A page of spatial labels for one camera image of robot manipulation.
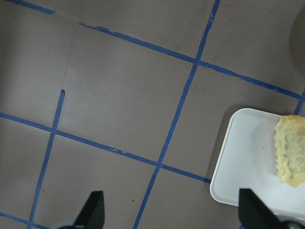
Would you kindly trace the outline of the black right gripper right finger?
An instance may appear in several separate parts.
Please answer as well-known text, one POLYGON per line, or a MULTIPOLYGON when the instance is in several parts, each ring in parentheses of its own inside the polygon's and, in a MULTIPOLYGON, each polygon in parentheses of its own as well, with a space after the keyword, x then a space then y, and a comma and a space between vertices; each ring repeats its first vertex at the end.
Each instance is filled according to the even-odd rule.
POLYGON ((279 226, 279 219, 250 189, 239 189, 238 217, 242 226, 279 226))

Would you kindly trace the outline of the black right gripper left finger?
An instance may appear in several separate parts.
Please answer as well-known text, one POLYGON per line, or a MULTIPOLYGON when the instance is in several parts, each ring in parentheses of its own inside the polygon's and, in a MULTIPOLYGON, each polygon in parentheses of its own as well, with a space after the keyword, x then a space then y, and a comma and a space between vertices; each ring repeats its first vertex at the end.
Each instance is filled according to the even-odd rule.
POLYGON ((77 216, 74 226, 104 226, 105 208, 103 191, 93 191, 77 216))

